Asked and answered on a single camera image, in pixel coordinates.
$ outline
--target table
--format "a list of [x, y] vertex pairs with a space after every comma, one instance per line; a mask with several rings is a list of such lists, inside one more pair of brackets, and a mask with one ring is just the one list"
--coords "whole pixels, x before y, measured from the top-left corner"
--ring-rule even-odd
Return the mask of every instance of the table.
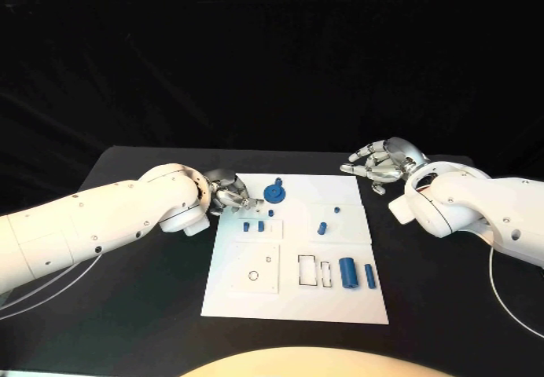
[[[113, 147], [84, 189], [137, 179], [156, 165], [202, 172], [342, 174], [348, 153]], [[471, 163], [466, 157], [432, 157]], [[0, 321], [0, 369], [175, 376], [223, 357], [280, 346], [363, 350], [454, 375], [540, 375], [544, 339], [508, 317], [490, 286], [490, 247], [459, 232], [435, 238], [402, 226], [389, 202], [358, 178], [390, 325], [201, 317], [218, 219], [194, 237], [155, 229], [104, 255], [41, 307]], [[495, 283], [518, 317], [544, 331], [544, 280], [533, 265], [495, 253]]]

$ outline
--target cable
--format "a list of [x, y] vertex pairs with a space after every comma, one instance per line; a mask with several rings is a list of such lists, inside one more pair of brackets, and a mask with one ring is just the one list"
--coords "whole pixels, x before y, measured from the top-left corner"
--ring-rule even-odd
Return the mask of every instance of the cable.
[[83, 272], [83, 274], [77, 277], [77, 279], [49, 297], [47, 298], [44, 301], [41, 301], [38, 304], [32, 305], [29, 308], [9, 314], [8, 316], [3, 316], [0, 317], [0, 320], [5, 320], [6, 318], [11, 318], [13, 316], [16, 316], [18, 314], [21, 313], [25, 313], [28, 312], [31, 309], [34, 309], [36, 306], [41, 306], [42, 304], [45, 304], [49, 300], [52, 300], [75, 283], [77, 281], [84, 277], [84, 275], [87, 274], [88, 270], [93, 268], [93, 266], [97, 264], [99, 262], [99, 259], [103, 257], [103, 255], [100, 255], [97, 257], [97, 259], [94, 260], [93, 264], [87, 267], [86, 271]]
[[67, 269], [64, 271], [64, 273], [61, 273], [60, 275], [57, 275], [54, 279], [51, 279], [41, 287], [38, 287], [24, 297], [19, 297], [13, 302], [11, 302], [9, 304], [6, 304], [5, 306], [0, 306], [0, 312], [6, 308], [9, 308], [11, 306], [13, 306], [15, 304], [19, 304], [26, 298], [29, 298], [32, 295], [35, 295], [45, 287], [48, 287], [51, 284], [54, 284], [77, 268], [78, 265], [80, 265], [80, 263], [77, 263], [70, 269]]
[[510, 316], [516, 319], [516, 322], [534, 334], [534, 335], [539, 335], [542, 338], [544, 338], [544, 335], [534, 331], [520, 320], [518, 318], [516, 317], [516, 315], [513, 314], [513, 312], [510, 311], [510, 309], [507, 308], [507, 305], [505, 303], [503, 302], [501, 300], [501, 297], [500, 297], [500, 293], [497, 292], [497, 288], [495, 288], [495, 282], [494, 282], [494, 247], [491, 247], [491, 252], [490, 252], [490, 281], [491, 281], [491, 287], [494, 289], [494, 293], [495, 293], [495, 296], [497, 296], [497, 299], [500, 300], [500, 303], [503, 305], [503, 307], [505, 308], [505, 311], [507, 313], [510, 314]]

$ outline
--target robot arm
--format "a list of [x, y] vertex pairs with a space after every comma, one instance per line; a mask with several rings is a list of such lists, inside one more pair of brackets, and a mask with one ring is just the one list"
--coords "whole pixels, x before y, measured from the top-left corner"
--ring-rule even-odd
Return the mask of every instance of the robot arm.
[[[231, 179], [244, 185], [230, 171]], [[213, 202], [254, 207], [262, 200], [230, 191], [176, 163], [139, 181], [122, 181], [0, 217], [0, 293], [142, 238], [159, 224], [192, 236], [210, 227]], [[221, 199], [230, 196], [224, 204]]]
[[[389, 205], [402, 224], [415, 219], [438, 237], [456, 231], [475, 233], [494, 249], [544, 266], [544, 183], [521, 178], [492, 179], [479, 169], [435, 162], [406, 140], [393, 137], [363, 148], [350, 160], [371, 154], [365, 166], [345, 164], [342, 171], [370, 177], [380, 194], [381, 184], [406, 180], [404, 194]], [[391, 161], [376, 174], [374, 155]]]

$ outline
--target metal robotic hand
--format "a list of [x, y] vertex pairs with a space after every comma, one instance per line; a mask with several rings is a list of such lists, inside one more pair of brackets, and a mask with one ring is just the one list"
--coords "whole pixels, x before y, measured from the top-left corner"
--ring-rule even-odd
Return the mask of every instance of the metal robotic hand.
[[409, 176], [430, 163], [417, 147], [400, 137], [376, 141], [363, 147], [350, 156], [350, 161], [355, 162], [364, 156], [368, 156], [365, 165], [345, 163], [341, 170], [371, 179], [373, 190], [380, 195], [386, 193], [384, 183], [396, 182], [400, 178], [407, 180]]
[[233, 207], [233, 212], [241, 208], [247, 210], [253, 207], [260, 210], [263, 199], [250, 198], [244, 182], [230, 169], [215, 169], [204, 174], [210, 181], [210, 190], [213, 192], [214, 208], [210, 213], [220, 216], [226, 207]]

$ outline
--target robotic hand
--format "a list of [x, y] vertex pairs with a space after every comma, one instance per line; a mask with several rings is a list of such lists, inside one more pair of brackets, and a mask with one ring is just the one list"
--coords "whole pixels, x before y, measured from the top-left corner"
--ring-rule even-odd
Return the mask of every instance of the robotic hand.
[[0, 217], [0, 294], [142, 238], [156, 224], [192, 236], [210, 227], [207, 210], [259, 207], [231, 170], [204, 176], [171, 163], [122, 181]]
[[383, 183], [406, 180], [404, 194], [389, 204], [402, 224], [416, 219], [438, 237], [472, 232], [497, 251], [544, 267], [543, 182], [492, 179], [474, 167], [432, 162], [400, 137], [371, 143], [350, 161], [364, 156], [364, 166], [345, 163], [341, 170], [370, 178], [380, 195]]

